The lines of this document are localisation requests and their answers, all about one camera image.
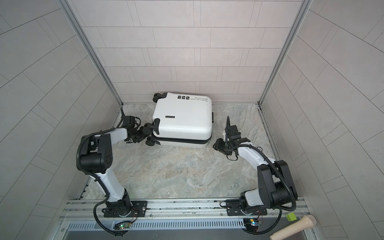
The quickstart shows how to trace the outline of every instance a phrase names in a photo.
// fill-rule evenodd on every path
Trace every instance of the metal corner post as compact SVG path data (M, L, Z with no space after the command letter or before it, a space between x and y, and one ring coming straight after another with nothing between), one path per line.
M67 0L58 0L58 3L64 12L64 15L67 17L69 23L71 24L73 30L75 31L77 37L79 38L80 42L82 43L85 50L87 51L89 57L91 58L93 64L95 65L97 71L100 73L100 76L102 77L104 82L107 84L110 91L113 93L116 101L121 106L122 101L121 101L119 94L117 93L116 89L112 85L111 80L109 79L107 73L105 72L103 66L101 65L99 58L97 57L95 51L93 50L88 38L86 37L82 27L80 26L79 22L77 21L75 15L73 14L72 9L69 6Z
M311 2L312 2L312 0L303 0L301 5L300 5L299 11L297 12L297 15L296 15L296 18L293 21L291 30L288 33L287 39L284 42L283 48L281 49L280 55L276 61L275 66L273 67L271 76L269 77L268 82L266 83L265 89L264 89L262 96L260 98L260 101L259 101L260 107L262 106L263 102L265 101L266 95L267 95L269 89L271 88L271 85L272 85L274 79L276 78L277 73L279 72L279 69L280 69L280 67L284 61L285 56L288 53L289 48L292 45L293 40L295 39L295 36L296 36L296 34L300 28L300 25L303 22L306 13L308 12L308 9L310 7Z

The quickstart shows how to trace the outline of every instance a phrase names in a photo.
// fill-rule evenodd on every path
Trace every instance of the marble floor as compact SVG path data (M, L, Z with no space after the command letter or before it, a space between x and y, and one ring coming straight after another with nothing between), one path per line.
M125 115L137 116L142 123L151 122L155 104L126 104ZM257 171L243 158L229 161L212 145L223 137L226 118L237 125L242 137L263 148L274 158L272 148L255 104L213 103L213 133L205 148L126 144L113 145L113 171L131 199L239 197L257 188ZM102 199L97 184L90 182L84 199Z

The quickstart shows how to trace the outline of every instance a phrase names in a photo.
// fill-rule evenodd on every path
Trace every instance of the green block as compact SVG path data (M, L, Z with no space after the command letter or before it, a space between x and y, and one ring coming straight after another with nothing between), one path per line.
M293 212L285 214L285 216L287 217L288 222L292 222L292 221L297 220L297 218L296 218L296 216L295 216L295 214Z

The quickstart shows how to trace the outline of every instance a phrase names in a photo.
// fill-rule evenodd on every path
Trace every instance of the white suitcase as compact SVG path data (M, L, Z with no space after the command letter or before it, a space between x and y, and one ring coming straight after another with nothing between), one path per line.
M205 147L212 136L212 101L209 97L156 93L153 129L146 144L180 147Z

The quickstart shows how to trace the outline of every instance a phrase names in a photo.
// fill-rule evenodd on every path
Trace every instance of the tiled wall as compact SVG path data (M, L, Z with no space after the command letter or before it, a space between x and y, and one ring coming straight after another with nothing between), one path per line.
M384 237L383 16L314 0L262 106L329 240Z
M88 178L80 137L118 108L56 0L0 1L1 239L47 236Z
M123 102L260 99L301 2L68 0Z

